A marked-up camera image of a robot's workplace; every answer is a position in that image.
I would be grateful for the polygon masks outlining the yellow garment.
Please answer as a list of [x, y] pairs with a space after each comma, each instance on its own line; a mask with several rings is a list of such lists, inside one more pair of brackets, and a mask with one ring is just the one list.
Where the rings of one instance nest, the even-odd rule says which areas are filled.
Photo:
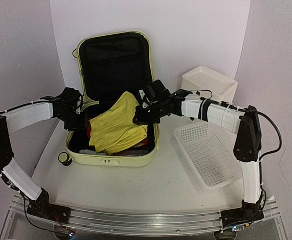
[[90, 120], [89, 146], [112, 155], [146, 139], [148, 127], [133, 123], [138, 106], [135, 96], [124, 92], [110, 110]]

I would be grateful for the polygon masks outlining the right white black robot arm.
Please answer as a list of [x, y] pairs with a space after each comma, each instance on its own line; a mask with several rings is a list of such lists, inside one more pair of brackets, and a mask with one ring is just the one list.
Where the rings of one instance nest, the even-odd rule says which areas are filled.
[[144, 103], [136, 108], [133, 118], [135, 124], [157, 124], [169, 115], [197, 120], [177, 128], [174, 136], [202, 187], [214, 190], [242, 179], [241, 207], [221, 212], [222, 227], [237, 231], [262, 220], [266, 195], [261, 180], [261, 128], [256, 109], [242, 109], [187, 90], [142, 98]]

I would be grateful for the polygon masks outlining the white perforated plastic basket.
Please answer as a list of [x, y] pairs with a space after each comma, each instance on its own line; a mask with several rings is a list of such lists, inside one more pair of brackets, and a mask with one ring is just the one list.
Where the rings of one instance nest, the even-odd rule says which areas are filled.
[[241, 178], [233, 138], [224, 129], [201, 121], [175, 129], [174, 137], [202, 189], [215, 190]]

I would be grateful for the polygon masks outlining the pale green hard-shell suitcase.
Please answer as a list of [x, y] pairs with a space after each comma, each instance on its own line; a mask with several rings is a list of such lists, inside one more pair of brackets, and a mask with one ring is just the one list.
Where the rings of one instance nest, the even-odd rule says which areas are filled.
[[[109, 110], [124, 92], [136, 95], [153, 81], [151, 48], [147, 36], [127, 31], [82, 40], [73, 51], [78, 61], [83, 88], [82, 113], [92, 119]], [[159, 126], [148, 126], [148, 144], [131, 150], [147, 150], [144, 156], [122, 157], [80, 154], [92, 150], [87, 130], [69, 132], [66, 150], [69, 158], [82, 165], [107, 167], [143, 167], [159, 148]]]

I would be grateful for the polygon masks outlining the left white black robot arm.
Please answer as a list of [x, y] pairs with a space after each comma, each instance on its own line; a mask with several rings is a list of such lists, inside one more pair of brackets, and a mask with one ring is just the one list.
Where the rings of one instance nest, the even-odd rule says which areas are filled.
[[17, 131], [41, 121], [57, 118], [68, 131], [86, 129], [88, 118], [81, 113], [79, 100], [36, 101], [0, 112], [0, 177], [5, 184], [29, 201], [27, 213], [38, 218], [65, 224], [71, 210], [51, 204], [49, 193], [41, 188], [18, 165], [12, 150], [10, 137]]

